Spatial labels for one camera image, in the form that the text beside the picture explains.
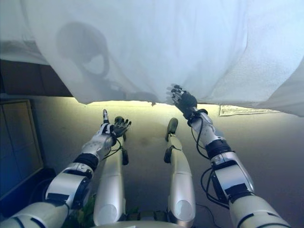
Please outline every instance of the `black wire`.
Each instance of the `black wire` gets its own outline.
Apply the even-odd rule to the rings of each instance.
[[[211,202],[214,202],[216,204],[218,204],[219,206],[222,206],[226,209],[229,209],[229,207],[225,204],[223,204],[222,202],[220,202],[218,199],[214,198],[213,196],[211,196],[209,194],[209,185],[210,185],[210,181],[211,181],[211,175],[212,175],[212,172],[210,172],[210,175],[209,175],[209,179],[208,179],[208,183],[207,183],[207,187],[206,187],[206,191],[207,191],[207,199],[209,199]]]
[[[217,202],[220,203],[220,201],[217,198],[215,198],[215,197],[213,197],[212,195],[209,194],[209,191],[207,191],[207,189],[205,189],[204,184],[203,184],[203,179],[204,179],[205,174],[208,171],[210,171],[211,169],[212,168],[209,168],[209,169],[207,169],[206,171],[203,172],[202,176],[200,177],[200,185],[201,185],[202,189],[204,190],[204,192],[206,193],[207,198],[210,197],[211,199],[213,199],[213,200],[215,200],[215,201],[217,201]]]
[[[114,151],[110,150],[107,154],[105,154],[105,156],[104,156],[104,158],[102,159],[102,161],[105,160],[105,159],[107,159],[108,157],[114,155],[115,153],[117,153],[117,152],[122,148],[122,144],[120,143],[120,141],[119,141],[118,139],[117,139],[117,141],[118,141],[118,143],[119,143],[118,149],[116,149],[116,150],[114,150]]]
[[[194,141],[197,142],[197,140],[195,139],[194,133],[193,133],[193,128],[191,128],[191,134],[192,134],[192,137],[193,137]]]
[[[197,140],[195,141],[196,149],[198,150],[198,152],[201,156],[203,156],[204,158],[209,160],[209,158],[206,155],[204,155],[202,152],[200,152],[200,149],[199,149],[199,139],[200,139],[201,131],[203,130],[203,118],[200,117],[200,119],[201,119],[201,123],[200,123],[200,128],[199,128],[199,135],[198,135]]]
[[[207,206],[205,206],[205,205],[198,204],[198,203],[196,203],[196,205],[198,205],[198,206],[200,206],[200,207],[202,207],[202,208],[206,208],[206,209],[209,211],[210,215],[212,216],[213,224],[214,224],[217,228],[222,228],[222,227],[220,227],[219,225],[217,225],[217,224],[215,223],[214,215],[213,215],[213,213],[212,213],[212,211],[210,210],[209,207],[207,207]]]
[[[212,172],[211,172],[210,175],[209,175],[207,187],[206,187],[206,188],[204,187],[204,184],[203,184],[204,176],[205,176],[206,173],[209,172],[210,170],[212,170],[212,168],[209,168],[209,169],[207,169],[207,170],[205,170],[205,171],[203,172],[203,174],[202,174],[201,177],[200,177],[200,185],[201,185],[202,189],[204,190],[204,192],[206,193],[206,196],[207,196],[207,199],[208,199],[208,200],[210,200],[210,201],[213,202],[213,203],[218,204],[219,206],[222,206],[222,207],[224,207],[224,208],[226,208],[226,209],[229,209],[229,207],[228,207],[226,204],[222,203],[221,201],[219,201],[217,198],[215,198],[214,196],[212,196],[212,195],[209,193],[209,185],[210,185],[210,180],[211,180],[211,174],[212,174]]]

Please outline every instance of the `robotic hand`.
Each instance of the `robotic hand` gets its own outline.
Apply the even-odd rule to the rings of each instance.
[[[236,228],[290,227],[278,213],[262,198],[254,194],[253,182],[235,151],[228,145],[222,132],[213,126],[208,112],[197,109],[197,100],[189,92],[175,85],[171,90],[175,106],[197,133],[197,149],[210,160],[211,170],[207,188],[202,188],[207,198],[230,210],[233,225]],[[199,141],[204,145],[207,156],[199,150]],[[212,180],[217,198],[208,193]]]

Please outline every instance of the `robot forearm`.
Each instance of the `robot forearm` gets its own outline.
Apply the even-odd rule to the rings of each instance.
[[[104,110],[104,123],[99,131],[82,147],[81,153],[62,170],[49,185],[45,202],[25,207],[1,223],[8,228],[59,228],[74,209],[86,204],[90,181],[101,159],[110,151],[116,139],[122,136],[131,122],[122,117],[109,124]]]
[[[200,133],[213,172],[211,174],[217,197],[228,203],[235,227],[290,227],[262,198],[254,194],[253,182],[224,135],[213,125],[206,113],[192,121],[193,129]]]

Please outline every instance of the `white cloth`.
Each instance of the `white cloth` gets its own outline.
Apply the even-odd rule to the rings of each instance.
[[[47,61],[82,103],[168,102],[177,83],[201,102],[271,107],[304,56],[301,0],[2,0],[0,17],[5,31],[23,21],[0,57]]]

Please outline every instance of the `green plant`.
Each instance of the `green plant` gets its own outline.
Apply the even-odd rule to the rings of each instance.
[[[62,228],[90,228],[94,227],[93,212],[95,195],[91,196],[87,204],[80,210],[73,211],[65,220]]]

